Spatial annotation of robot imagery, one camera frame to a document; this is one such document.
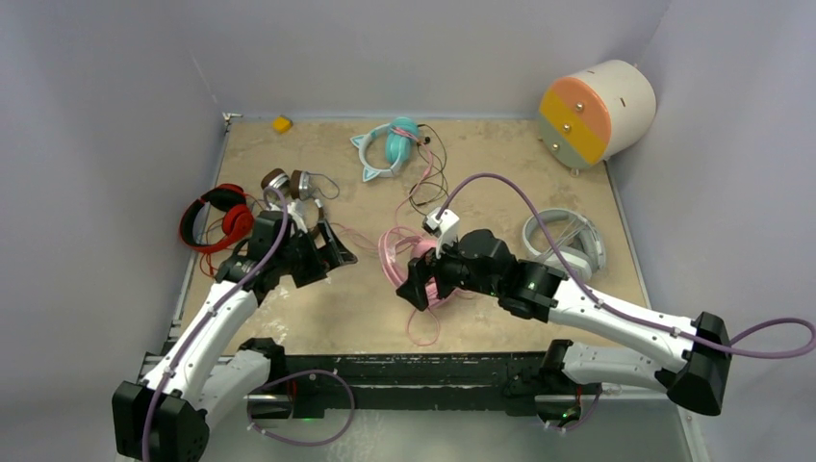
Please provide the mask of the small yellow block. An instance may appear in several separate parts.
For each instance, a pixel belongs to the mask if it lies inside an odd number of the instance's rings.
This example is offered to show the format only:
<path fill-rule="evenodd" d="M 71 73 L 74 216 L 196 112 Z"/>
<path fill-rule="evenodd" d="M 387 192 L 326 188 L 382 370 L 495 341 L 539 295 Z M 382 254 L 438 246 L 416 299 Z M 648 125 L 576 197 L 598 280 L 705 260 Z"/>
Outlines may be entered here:
<path fill-rule="evenodd" d="M 278 134 L 284 134 L 293 128 L 293 121 L 284 115 L 279 115 L 270 124 Z"/>

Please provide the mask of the pink headphones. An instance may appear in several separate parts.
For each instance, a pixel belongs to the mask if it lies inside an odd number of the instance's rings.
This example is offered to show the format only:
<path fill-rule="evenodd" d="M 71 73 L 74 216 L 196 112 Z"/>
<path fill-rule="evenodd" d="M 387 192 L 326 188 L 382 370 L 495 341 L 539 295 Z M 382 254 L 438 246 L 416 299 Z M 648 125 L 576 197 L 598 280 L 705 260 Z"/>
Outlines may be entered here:
<path fill-rule="evenodd" d="M 382 338 L 394 340 L 402 346 L 412 343 L 416 347 L 433 347 L 437 351 L 465 349 L 463 338 L 456 337 L 452 330 L 445 337 L 442 336 L 442 324 L 437 311 L 447 305 L 452 308 L 469 306 L 475 299 L 474 293 L 457 289 L 450 297 L 439 299 L 437 284 L 430 280 L 424 286 L 429 301 L 428 308 L 424 311 L 402 306 L 397 299 L 391 298 L 394 290 L 407 280 L 409 260 L 421 257 L 434 247 L 434 239 L 401 225 L 385 231 L 377 242 L 352 228 L 342 225 L 340 229 L 364 250 L 377 252 L 383 274 L 391 284 L 389 290 L 377 299 L 374 311 L 373 325 L 383 330 Z"/>

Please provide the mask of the teal cat ear headphones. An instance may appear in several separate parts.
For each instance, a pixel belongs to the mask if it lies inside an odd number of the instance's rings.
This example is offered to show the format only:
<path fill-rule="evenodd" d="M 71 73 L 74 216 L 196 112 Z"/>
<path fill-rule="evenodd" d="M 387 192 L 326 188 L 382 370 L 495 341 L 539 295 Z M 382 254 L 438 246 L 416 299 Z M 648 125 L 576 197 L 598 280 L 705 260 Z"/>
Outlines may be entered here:
<path fill-rule="evenodd" d="M 445 174 L 446 150 L 443 149 L 443 157 L 434 153 L 428 146 L 431 139 L 421 134 L 421 127 L 428 125 L 417 123 L 410 117 L 400 116 L 349 139 L 357 150 L 364 183 L 376 179 L 396 178 L 414 152 L 420 154 L 426 162 L 426 168 L 421 178 L 410 188 L 407 197 L 408 203 L 415 211 L 447 198 L 448 194 Z M 384 157 L 388 164 L 386 167 L 374 167 L 369 162 L 369 148 L 378 140 L 384 141 Z"/>

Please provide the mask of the round pastel drawer cabinet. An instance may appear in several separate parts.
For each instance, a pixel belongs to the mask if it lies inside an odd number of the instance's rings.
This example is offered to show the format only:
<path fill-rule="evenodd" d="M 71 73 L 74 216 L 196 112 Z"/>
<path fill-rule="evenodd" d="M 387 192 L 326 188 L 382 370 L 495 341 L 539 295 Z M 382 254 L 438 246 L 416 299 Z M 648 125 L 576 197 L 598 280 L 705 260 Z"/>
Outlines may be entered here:
<path fill-rule="evenodd" d="M 581 171 L 643 138 L 656 109 L 654 89 L 635 65 L 606 61 L 552 82 L 538 108 L 540 139 L 563 166 Z"/>

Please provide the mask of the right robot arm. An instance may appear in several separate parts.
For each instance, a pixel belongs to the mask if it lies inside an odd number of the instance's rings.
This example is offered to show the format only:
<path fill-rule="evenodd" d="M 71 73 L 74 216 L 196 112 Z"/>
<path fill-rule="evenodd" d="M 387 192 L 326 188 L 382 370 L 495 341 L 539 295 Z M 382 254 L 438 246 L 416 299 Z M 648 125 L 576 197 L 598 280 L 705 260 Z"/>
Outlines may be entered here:
<path fill-rule="evenodd" d="M 625 303 L 610 310 L 604 295 L 584 293 L 562 270 L 518 259 L 487 229 L 466 234 L 411 259 L 396 294 L 423 311 L 431 302 L 428 282 L 439 300 L 455 290 L 497 299 L 511 315 L 553 322 L 615 342 L 611 348 L 569 343 L 543 362 L 540 377 L 554 392 L 570 385 L 608 382 L 663 392 L 689 411 L 718 416 L 723 410 L 731 356 L 724 320 L 708 312 L 690 319 Z"/>

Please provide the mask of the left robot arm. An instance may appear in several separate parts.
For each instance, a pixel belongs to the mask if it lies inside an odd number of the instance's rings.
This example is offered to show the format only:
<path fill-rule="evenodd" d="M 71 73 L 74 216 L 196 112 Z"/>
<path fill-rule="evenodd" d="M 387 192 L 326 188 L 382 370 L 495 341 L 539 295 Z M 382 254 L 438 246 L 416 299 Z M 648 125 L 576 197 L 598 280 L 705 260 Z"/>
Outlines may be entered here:
<path fill-rule="evenodd" d="M 112 408 L 117 452 L 140 461 L 198 461 L 211 430 L 260 390 L 297 395 L 284 349 L 272 339 L 250 339 L 226 364 L 219 358 L 266 295 L 289 276 L 296 287 L 319 282 L 330 270 L 353 265 L 356 256 L 321 219 L 317 235 L 298 227 L 286 212 L 262 212 L 249 238 L 239 242 L 217 270 L 205 302 L 177 343 L 136 383 L 115 390 Z"/>

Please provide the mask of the aluminium frame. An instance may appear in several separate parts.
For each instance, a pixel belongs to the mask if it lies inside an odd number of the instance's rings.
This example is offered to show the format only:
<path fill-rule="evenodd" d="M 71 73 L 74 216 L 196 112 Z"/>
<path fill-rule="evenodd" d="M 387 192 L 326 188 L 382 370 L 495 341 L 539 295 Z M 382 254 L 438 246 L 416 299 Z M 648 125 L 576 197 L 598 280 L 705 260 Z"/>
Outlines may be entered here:
<path fill-rule="evenodd" d="M 275 170 L 264 189 L 275 201 L 258 215 L 242 187 L 224 183 L 203 193 L 181 218 L 194 241 L 198 213 L 224 214 L 230 256 L 218 268 L 191 326 L 138 382 L 123 382 L 112 399 L 116 447 L 140 461 L 197 461 L 222 415 L 253 391 L 286 398 L 299 418 L 329 408 L 502 411 L 536 417 L 566 432 L 585 417 L 578 404 L 544 405 L 540 396 L 599 396 L 606 383 L 664 394 L 698 414 L 722 412 L 730 357 L 721 318 L 673 317 L 624 303 L 589 288 L 565 264 L 524 260 L 490 230 L 458 231 L 448 206 L 430 212 L 423 228 L 432 245 L 413 257 L 396 294 L 419 311 L 457 292 L 494 297 L 511 315 L 592 332 L 610 347 L 555 340 L 543 351 L 289 355 L 270 338 L 244 342 L 234 357 L 220 354 L 265 296 L 290 276 L 297 287 L 324 280 L 356 256 L 326 218 L 307 226 L 296 208 L 292 177 Z"/>

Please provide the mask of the red black headphones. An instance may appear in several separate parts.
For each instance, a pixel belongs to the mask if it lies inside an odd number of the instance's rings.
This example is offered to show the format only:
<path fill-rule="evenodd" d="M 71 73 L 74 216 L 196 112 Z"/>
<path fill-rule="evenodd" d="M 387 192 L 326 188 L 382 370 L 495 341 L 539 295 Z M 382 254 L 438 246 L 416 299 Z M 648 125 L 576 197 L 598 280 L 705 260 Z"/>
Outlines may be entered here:
<path fill-rule="evenodd" d="M 214 277 L 217 272 L 213 254 L 233 249 L 250 234 L 255 220 L 253 205 L 259 205 L 259 202 L 241 186 L 222 183 L 196 198 L 181 216 L 179 237 L 184 245 L 200 254 L 199 269 L 204 274 Z M 220 212 L 220 217 L 197 234 L 196 221 L 207 206 Z"/>

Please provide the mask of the white grey headphones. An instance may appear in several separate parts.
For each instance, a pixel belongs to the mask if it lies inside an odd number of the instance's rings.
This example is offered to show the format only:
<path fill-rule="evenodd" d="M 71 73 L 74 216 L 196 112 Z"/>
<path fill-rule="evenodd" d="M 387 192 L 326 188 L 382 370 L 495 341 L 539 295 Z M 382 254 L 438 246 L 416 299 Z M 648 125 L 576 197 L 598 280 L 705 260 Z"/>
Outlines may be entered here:
<path fill-rule="evenodd" d="M 568 266 L 581 280 L 589 281 L 596 273 L 606 268 L 606 245 L 598 228 L 591 220 L 580 213 L 564 208 L 541 210 L 538 216 L 545 225 L 563 222 L 561 232 L 554 238 L 554 241 Z M 550 246 L 540 250 L 533 245 L 533 235 L 540 230 L 541 227 L 534 216 L 529 217 L 524 223 L 522 240 L 527 255 L 533 261 L 565 271 L 566 266 L 562 264 Z"/>

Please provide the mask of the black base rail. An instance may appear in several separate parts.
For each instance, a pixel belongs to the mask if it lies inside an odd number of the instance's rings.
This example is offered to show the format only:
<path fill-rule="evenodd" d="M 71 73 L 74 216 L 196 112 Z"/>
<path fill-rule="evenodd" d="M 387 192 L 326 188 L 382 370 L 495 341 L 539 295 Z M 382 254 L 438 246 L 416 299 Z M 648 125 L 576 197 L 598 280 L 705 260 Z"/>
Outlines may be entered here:
<path fill-rule="evenodd" d="M 271 338 L 250 339 L 240 352 L 270 365 L 261 375 L 275 396 L 293 400 L 298 419 L 329 409 L 503 411 L 514 417 L 577 419 L 577 405 L 552 411 L 538 397 L 588 398 L 598 383 L 579 385 L 560 370 L 567 342 L 548 351 L 439 354 L 288 355 Z"/>

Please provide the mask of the brown silver headphones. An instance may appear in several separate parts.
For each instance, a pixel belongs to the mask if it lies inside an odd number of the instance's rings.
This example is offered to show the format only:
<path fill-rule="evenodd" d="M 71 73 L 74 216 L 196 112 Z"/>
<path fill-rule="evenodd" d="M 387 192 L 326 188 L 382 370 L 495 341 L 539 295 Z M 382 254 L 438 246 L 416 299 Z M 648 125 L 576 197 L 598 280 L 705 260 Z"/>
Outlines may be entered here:
<path fill-rule="evenodd" d="M 335 193 L 328 195 L 324 192 L 315 184 L 316 178 L 326 180 L 334 187 Z M 275 189 L 283 194 L 287 199 L 286 210 L 289 212 L 291 219 L 295 222 L 296 228 L 301 231 L 308 231 L 311 238 L 318 237 L 320 231 L 317 225 L 310 228 L 306 226 L 302 212 L 304 202 L 307 200 L 313 200 L 315 202 L 318 208 L 318 222 L 321 222 L 325 220 L 326 216 L 321 199 L 336 199 L 341 192 L 340 186 L 329 176 L 323 173 L 300 169 L 294 169 L 292 174 L 289 174 L 282 168 L 275 168 L 262 178 L 260 186 L 263 193 Z"/>

